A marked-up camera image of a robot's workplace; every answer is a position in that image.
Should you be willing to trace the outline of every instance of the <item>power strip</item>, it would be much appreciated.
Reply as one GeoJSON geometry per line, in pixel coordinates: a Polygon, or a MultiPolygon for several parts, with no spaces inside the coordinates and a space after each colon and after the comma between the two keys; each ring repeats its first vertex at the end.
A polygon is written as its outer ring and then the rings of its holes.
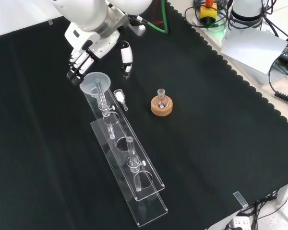
{"type": "Polygon", "coordinates": [[[234,217],[231,221],[232,228],[241,227],[242,230],[251,230],[250,219],[248,217],[234,217]]]}

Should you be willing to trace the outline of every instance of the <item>black cloth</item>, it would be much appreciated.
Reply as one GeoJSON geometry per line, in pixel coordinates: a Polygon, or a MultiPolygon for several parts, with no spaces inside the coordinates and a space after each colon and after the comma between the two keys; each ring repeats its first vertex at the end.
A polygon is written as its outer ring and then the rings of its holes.
{"type": "MultiPolygon", "coordinates": [[[[123,89],[126,116],[166,188],[167,215],[142,229],[205,229],[288,184],[288,123],[170,7],[170,35],[123,35],[92,71],[123,89]],[[173,112],[150,101],[164,88],[173,112]]],[[[0,230],[137,229],[94,136],[93,113],[66,79],[64,18],[0,37],[0,230]]]]}

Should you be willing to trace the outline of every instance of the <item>robotic hand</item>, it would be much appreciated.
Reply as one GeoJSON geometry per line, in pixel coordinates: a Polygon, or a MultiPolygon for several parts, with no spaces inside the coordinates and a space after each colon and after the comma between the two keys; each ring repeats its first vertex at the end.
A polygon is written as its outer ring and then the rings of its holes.
{"type": "MultiPolygon", "coordinates": [[[[131,25],[126,14],[143,13],[152,0],[52,0],[57,10],[69,21],[65,37],[73,46],[67,78],[79,85],[87,70],[117,43],[120,31],[127,26],[137,35],[145,32],[140,23],[131,25]]],[[[121,45],[124,77],[132,69],[132,50],[128,42],[121,45]]]]}

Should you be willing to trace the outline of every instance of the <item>white device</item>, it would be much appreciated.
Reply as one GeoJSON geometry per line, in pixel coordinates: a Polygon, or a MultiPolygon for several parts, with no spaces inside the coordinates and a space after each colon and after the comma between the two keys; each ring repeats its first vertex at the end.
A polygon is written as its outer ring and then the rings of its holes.
{"type": "Polygon", "coordinates": [[[251,230],[251,223],[248,217],[234,217],[231,221],[232,228],[240,227],[242,230],[251,230]]]}
{"type": "MultiPolygon", "coordinates": [[[[130,25],[129,15],[143,13],[152,0],[52,0],[57,10],[69,21],[65,37],[72,45],[67,78],[79,85],[88,69],[117,43],[120,31],[127,26],[137,35],[145,32],[141,23],[130,25]]],[[[125,78],[132,69],[132,51],[123,41],[121,55],[125,78]]]]}
{"type": "MultiPolygon", "coordinates": [[[[264,6],[267,5],[268,0],[263,0],[264,6]]],[[[236,23],[239,28],[252,26],[253,28],[260,28],[261,25],[261,10],[262,0],[234,0],[232,7],[229,9],[229,20],[231,24],[236,23]]],[[[231,25],[228,24],[228,29],[222,39],[224,43],[231,31],[231,25]]]]}

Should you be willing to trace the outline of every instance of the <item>acrylic stand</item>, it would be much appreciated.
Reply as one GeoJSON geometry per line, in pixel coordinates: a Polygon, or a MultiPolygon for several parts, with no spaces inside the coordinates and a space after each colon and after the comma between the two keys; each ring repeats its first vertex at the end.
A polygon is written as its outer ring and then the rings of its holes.
{"type": "Polygon", "coordinates": [[[138,226],[168,212],[159,191],[164,189],[158,173],[145,153],[112,92],[102,100],[85,94],[96,121],[93,131],[108,160],[128,207],[138,226]]]}

